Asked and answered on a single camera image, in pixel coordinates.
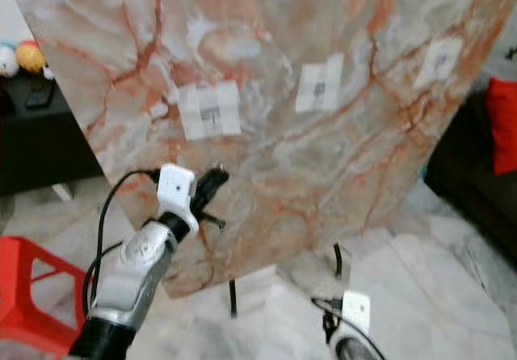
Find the red cushion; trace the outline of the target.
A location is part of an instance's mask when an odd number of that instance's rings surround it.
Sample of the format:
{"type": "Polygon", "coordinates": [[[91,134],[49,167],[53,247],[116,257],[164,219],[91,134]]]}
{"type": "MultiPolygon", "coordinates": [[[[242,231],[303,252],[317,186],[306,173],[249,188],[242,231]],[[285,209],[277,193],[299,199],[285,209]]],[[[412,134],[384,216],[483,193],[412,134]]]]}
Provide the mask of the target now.
{"type": "Polygon", "coordinates": [[[494,174],[517,171],[517,81],[489,79],[486,110],[494,136],[494,174]]]}

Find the orange round plush toy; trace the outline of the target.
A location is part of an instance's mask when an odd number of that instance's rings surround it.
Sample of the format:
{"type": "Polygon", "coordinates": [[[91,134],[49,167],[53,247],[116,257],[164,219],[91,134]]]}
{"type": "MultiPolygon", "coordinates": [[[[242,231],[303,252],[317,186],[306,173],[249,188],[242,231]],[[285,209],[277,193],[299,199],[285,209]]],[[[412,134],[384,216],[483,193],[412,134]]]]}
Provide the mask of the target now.
{"type": "Polygon", "coordinates": [[[47,57],[35,40],[22,40],[15,50],[15,58],[21,69],[29,73],[42,73],[47,66],[47,57]]]}

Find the marble pattern folding table top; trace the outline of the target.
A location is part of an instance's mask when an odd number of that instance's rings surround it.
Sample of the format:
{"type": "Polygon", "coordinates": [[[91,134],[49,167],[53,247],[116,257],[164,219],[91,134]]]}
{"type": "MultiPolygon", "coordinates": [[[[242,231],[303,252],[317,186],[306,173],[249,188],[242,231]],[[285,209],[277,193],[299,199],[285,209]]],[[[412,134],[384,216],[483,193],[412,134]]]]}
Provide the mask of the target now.
{"type": "Polygon", "coordinates": [[[15,0],[104,174],[166,163],[229,182],[166,276],[186,296],[387,224],[517,0],[15,0]],[[414,80],[461,38],[450,78],[414,80]],[[344,54],[333,111],[295,112],[302,65],[344,54]],[[242,134],[188,140],[182,86],[236,81],[242,134]]]}

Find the white round plush toy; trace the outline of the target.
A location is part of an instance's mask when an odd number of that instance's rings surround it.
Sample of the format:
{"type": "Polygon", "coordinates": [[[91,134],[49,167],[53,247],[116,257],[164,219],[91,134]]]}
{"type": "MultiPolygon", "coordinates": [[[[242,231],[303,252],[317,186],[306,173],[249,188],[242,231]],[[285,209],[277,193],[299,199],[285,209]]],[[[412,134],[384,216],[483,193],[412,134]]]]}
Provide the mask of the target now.
{"type": "Polygon", "coordinates": [[[15,47],[8,43],[0,43],[0,75],[11,78],[18,75],[20,69],[15,47]]]}

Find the clear taped wall hook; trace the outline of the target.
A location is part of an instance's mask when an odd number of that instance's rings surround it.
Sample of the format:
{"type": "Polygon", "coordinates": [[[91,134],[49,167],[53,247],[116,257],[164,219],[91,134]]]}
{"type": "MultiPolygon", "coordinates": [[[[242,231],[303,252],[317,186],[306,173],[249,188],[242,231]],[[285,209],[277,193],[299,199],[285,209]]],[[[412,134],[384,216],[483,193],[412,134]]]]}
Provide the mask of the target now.
{"type": "Polygon", "coordinates": [[[177,91],[179,114],[188,141],[242,134],[236,81],[221,81],[214,86],[189,84],[177,91]]]}
{"type": "Polygon", "coordinates": [[[414,89],[423,90],[432,81],[440,81],[451,77],[463,47],[463,40],[455,36],[435,39],[429,43],[418,70],[414,89]]]}
{"type": "Polygon", "coordinates": [[[338,108],[343,61],[344,54],[336,52],[326,58],[326,62],[302,65],[296,88],[296,113],[338,108]]]}

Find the dark sofa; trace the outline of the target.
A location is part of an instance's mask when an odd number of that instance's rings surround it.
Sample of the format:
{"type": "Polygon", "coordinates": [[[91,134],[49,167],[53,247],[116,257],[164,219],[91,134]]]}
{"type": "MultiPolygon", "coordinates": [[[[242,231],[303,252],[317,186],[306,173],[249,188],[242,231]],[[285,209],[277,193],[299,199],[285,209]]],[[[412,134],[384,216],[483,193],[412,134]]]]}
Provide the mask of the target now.
{"type": "Polygon", "coordinates": [[[517,257],[517,172],[494,174],[494,139],[484,91],[472,92],[431,154],[429,189],[517,257]]]}

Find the black low bench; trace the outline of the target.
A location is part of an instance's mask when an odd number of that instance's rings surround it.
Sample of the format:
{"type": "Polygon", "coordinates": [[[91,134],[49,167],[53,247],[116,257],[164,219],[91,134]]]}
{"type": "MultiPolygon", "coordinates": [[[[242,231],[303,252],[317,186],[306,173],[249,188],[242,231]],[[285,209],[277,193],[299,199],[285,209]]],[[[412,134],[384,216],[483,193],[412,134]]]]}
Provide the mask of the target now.
{"type": "Polygon", "coordinates": [[[0,195],[44,189],[103,175],[65,95],[55,81],[20,73],[2,87],[0,195]],[[23,102],[37,83],[54,86],[52,104],[27,111],[23,102]]]}

